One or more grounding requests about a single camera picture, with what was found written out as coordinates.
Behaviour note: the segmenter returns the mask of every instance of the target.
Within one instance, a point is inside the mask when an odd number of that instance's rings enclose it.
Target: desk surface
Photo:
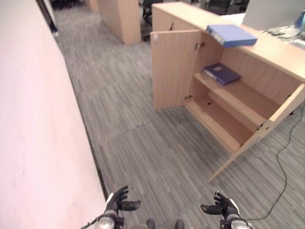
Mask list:
[[[184,2],[157,3],[153,4],[153,7],[192,24],[203,31],[205,31],[209,24],[232,24],[214,13]],[[238,47],[239,49],[305,82],[304,51],[250,27],[244,25],[240,27],[256,36],[258,40],[254,46],[241,46]]]

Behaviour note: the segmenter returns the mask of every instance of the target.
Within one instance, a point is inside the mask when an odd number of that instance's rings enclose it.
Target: gray carpet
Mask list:
[[[284,187],[275,155],[300,108],[207,183],[229,155],[183,107],[153,110],[149,43],[123,45],[100,15],[84,6],[55,16],[59,46],[107,191],[129,185],[130,198],[142,201],[138,211],[124,213],[126,228],[148,218],[158,229],[172,229],[178,218],[186,228],[219,228],[221,217],[199,209],[213,202],[216,190],[233,198],[244,218],[267,213]],[[280,155],[287,190],[266,220],[252,222],[254,228],[305,228],[304,142],[303,118]]]

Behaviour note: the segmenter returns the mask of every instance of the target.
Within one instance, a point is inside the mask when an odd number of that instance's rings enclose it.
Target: blue binder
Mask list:
[[[239,74],[229,69],[221,63],[212,64],[203,70],[210,77],[215,79],[221,85],[227,85],[241,78]]]
[[[257,38],[236,25],[208,25],[206,31],[223,47],[254,45]]]

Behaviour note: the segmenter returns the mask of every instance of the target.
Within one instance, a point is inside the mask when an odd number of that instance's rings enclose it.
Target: white wall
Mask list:
[[[35,0],[0,31],[0,228],[80,228],[105,201],[64,58]]]

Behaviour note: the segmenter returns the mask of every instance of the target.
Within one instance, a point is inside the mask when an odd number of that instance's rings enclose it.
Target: wire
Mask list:
[[[281,196],[284,194],[286,188],[287,188],[287,174],[285,172],[285,170],[283,169],[283,166],[282,164],[280,163],[279,161],[279,154],[284,150],[286,149],[289,145],[290,145],[290,142],[291,142],[291,135],[292,135],[292,131],[294,130],[294,128],[302,121],[302,118],[304,116],[304,110],[305,110],[305,106],[302,107],[302,111],[301,111],[301,116],[300,116],[300,119],[297,121],[297,123],[291,128],[290,132],[289,132],[289,138],[288,138],[288,142],[287,144],[280,150],[277,152],[276,154],[276,160],[278,162],[278,164],[280,165],[281,169],[282,169],[282,172],[284,173],[284,176],[285,176],[285,185],[284,185],[284,189],[283,191],[281,192],[281,194],[278,196],[277,200],[275,201],[275,203],[272,205],[271,209],[269,210],[268,214],[262,218],[257,218],[257,219],[246,219],[247,221],[249,220],[263,220],[265,218],[267,218],[270,213],[272,212],[273,208],[275,207],[275,205],[277,204],[277,202],[280,200]]]

